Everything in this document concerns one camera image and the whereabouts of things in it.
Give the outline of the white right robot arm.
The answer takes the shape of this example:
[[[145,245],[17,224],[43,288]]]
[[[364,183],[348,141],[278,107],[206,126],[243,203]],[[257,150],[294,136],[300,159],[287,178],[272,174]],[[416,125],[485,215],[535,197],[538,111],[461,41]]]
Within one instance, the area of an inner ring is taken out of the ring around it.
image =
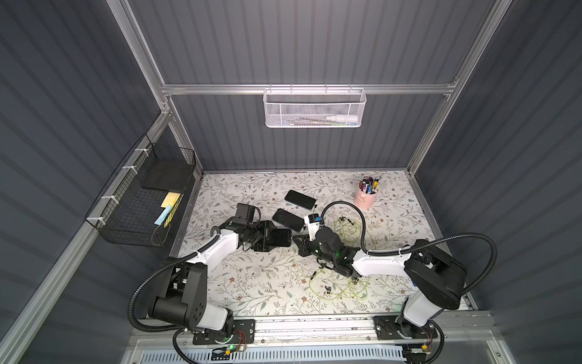
[[[434,241],[417,240],[411,246],[392,251],[370,250],[366,246],[366,221],[361,211],[359,247],[348,247],[330,228],[324,214],[306,218],[307,234],[296,235],[292,241],[300,256],[314,256],[323,268],[346,278],[360,279],[374,275],[409,278],[418,289],[403,303],[400,314],[390,327],[404,339],[416,338],[421,332],[436,328],[434,319],[444,310],[457,310],[462,297],[476,288],[492,271],[497,261],[497,245],[484,234],[463,233]],[[446,242],[476,239],[490,249],[483,271],[471,282],[466,281],[467,268],[439,245]]]

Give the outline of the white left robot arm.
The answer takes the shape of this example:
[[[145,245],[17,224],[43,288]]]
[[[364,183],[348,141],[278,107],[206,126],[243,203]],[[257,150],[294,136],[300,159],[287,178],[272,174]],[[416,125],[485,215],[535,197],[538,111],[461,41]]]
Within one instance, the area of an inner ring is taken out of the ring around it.
[[[239,203],[233,217],[211,228],[207,243],[186,256],[167,259],[139,285],[128,303],[129,323],[141,332],[186,330],[229,338],[234,331],[233,311],[209,303],[209,273],[244,245],[254,247],[263,242],[267,224],[259,207]],[[147,325],[136,315],[139,295],[149,284],[154,298],[148,315],[165,323],[160,326]]]

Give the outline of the black smartphone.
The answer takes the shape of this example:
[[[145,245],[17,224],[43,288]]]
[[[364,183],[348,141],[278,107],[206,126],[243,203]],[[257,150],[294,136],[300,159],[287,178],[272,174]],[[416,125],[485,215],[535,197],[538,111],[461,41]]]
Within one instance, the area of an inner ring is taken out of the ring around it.
[[[295,232],[300,232],[305,225],[302,218],[284,209],[278,209],[274,213],[272,220]]]
[[[291,247],[292,231],[285,228],[277,228],[271,231],[269,246],[270,247]]]

